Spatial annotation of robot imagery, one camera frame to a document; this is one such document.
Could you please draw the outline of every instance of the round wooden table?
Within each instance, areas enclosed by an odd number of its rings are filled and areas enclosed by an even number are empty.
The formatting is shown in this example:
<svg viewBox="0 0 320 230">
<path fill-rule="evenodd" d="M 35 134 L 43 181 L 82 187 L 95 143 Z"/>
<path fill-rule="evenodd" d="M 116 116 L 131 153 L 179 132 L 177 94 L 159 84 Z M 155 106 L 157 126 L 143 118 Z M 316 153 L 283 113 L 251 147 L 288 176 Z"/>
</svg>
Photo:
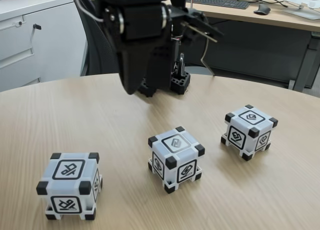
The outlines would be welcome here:
<svg viewBox="0 0 320 230">
<path fill-rule="evenodd" d="M 246 162 L 220 143 L 247 104 L 279 120 Z M 116 74 L 0 93 L 1 230 L 318 230 L 320 99 L 255 82 L 192 75 L 185 95 L 127 95 Z M 183 126 L 204 147 L 198 181 L 167 194 L 148 138 Z M 52 153 L 99 152 L 96 219 L 46 219 L 36 186 Z"/>
</svg>

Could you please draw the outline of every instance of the keyboard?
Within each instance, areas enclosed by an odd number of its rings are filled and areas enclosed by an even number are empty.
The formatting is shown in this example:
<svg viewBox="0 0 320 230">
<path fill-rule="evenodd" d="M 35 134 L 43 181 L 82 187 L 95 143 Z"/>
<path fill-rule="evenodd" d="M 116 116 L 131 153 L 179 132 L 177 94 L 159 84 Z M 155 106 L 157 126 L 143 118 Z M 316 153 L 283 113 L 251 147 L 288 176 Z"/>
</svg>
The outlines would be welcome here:
<svg viewBox="0 0 320 230">
<path fill-rule="evenodd" d="M 233 8 L 233 9 L 246 9 L 249 6 L 248 2 L 236 1 L 236 0 L 193 0 L 193 3 L 219 6 L 219 7 L 225 7 L 225 8 Z"/>
</svg>

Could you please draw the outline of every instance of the black symbol marker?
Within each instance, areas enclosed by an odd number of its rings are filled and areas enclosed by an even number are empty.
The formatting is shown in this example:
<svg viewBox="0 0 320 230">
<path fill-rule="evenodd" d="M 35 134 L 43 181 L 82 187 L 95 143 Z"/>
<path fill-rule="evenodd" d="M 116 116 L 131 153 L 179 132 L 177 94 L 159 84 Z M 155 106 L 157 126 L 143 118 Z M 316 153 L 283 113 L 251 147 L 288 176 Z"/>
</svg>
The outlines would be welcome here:
<svg viewBox="0 0 320 230">
<path fill-rule="evenodd" d="M 257 120 L 257 116 L 254 115 L 254 114 L 249 114 L 249 115 L 246 116 L 246 119 L 248 119 L 248 120 Z"/>
<path fill-rule="evenodd" d="M 234 132 L 232 133 L 232 136 L 233 136 L 233 138 L 231 138 L 231 140 L 235 141 L 235 143 L 240 146 L 241 144 L 240 144 L 238 141 L 241 141 L 241 140 L 242 140 L 241 135 L 240 135 L 239 133 L 237 133 L 237 132 L 234 131 Z"/>
<path fill-rule="evenodd" d="M 94 187 L 94 192 L 96 193 L 98 191 L 98 188 L 99 188 L 99 176 L 97 176 L 93 187 Z"/>
<path fill-rule="evenodd" d="M 266 140 L 267 140 L 267 136 L 264 136 L 263 138 L 261 138 L 261 140 L 259 141 L 259 143 L 262 145 L 262 144 L 264 144 L 265 142 L 266 142 Z"/>
<path fill-rule="evenodd" d="M 70 165 L 64 165 L 64 166 L 66 169 L 61 172 L 62 175 L 66 175 L 66 176 L 69 176 L 70 174 L 75 175 L 77 165 L 75 165 L 74 163 L 71 163 Z"/>
<path fill-rule="evenodd" d="M 67 210 L 67 211 L 75 211 L 75 210 L 77 210 L 75 208 L 76 204 L 71 199 L 69 199 L 67 201 L 62 201 L 62 200 L 59 200 L 59 201 L 60 201 L 59 207 L 61 207 L 60 210 Z"/>
<path fill-rule="evenodd" d="M 192 174 L 192 172 L 190 172 L 192 167 L 193 167 L 192 165 L 188 165 L 183 169 L 183 171 L 181 172 L 181 175 L 182 175 L 181 179 L 184 179 Z"/>
<path fill-rule="evenodd" d="M 162 167 L 160 165 L 160 162 L 157 158 L 154 159 L 155 165 L 153 166 L 155 169 L 157 169 L 158 171 L 162 171 Z"/>
<path fill-rule="evenodd" d="M 181 143 L 182 142 L 178 138 L 174 138 L 174 139 L 172 139 L 171 146 L 175 147 L 175 148 L 180 148 Z"/>
</svg>

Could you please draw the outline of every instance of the chair backrest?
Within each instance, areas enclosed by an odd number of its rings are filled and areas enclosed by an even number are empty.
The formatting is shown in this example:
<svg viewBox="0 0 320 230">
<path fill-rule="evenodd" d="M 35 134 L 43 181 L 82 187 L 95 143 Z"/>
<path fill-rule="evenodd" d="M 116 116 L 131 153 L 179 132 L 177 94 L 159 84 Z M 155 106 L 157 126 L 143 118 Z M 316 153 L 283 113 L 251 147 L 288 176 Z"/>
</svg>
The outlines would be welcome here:
<svg viewBox="0 0 320 230">
<path fill-rule="evenodd" d="M 95 14 L 91 0 L 79 0 L 82 6 Z M 88 68 L 85 75 L 112 74 L 119 72 L 117 55 L 106 39 L 98 23 L 83 13 L 76 5 L 88 43 Z"/>
</svg>

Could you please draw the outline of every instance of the cube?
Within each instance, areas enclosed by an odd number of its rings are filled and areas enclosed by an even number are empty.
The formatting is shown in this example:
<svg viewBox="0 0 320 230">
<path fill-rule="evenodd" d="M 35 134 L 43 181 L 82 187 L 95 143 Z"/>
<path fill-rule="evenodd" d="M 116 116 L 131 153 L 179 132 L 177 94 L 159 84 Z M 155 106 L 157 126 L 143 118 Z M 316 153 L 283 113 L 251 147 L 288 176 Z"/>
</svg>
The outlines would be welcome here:
<svg viewBox="0 0 320 230">
<path fill-rule="evenodd" d="M 41 181 L 36 187 L 46 199 L 48 220 L 63 215 L 79 215 L 94 220 L 97 198 L 103 185 L 98 170 L 99 153 L 53 153 Z"/>
<path fill-rule="evenodd" d="M 201 178 L 198 160 L 205 154 L 205 148 L 182 126 L 150 137 L 148 145 L 152 151 L 148 167 L 162 179 L 168 194 L 186 180 Z"/>
<path fill-rule="evenodd" d="M 221 142 L 227 146 L 233 145 L 240 150 L 240 156 L 249 161 L 256 152 L 267 150 L 270 145 L 270 135 L 278 120 L 246 105 L 230 112 L 224 119 L 227 131 L 221 137 Z"/>
</svg>

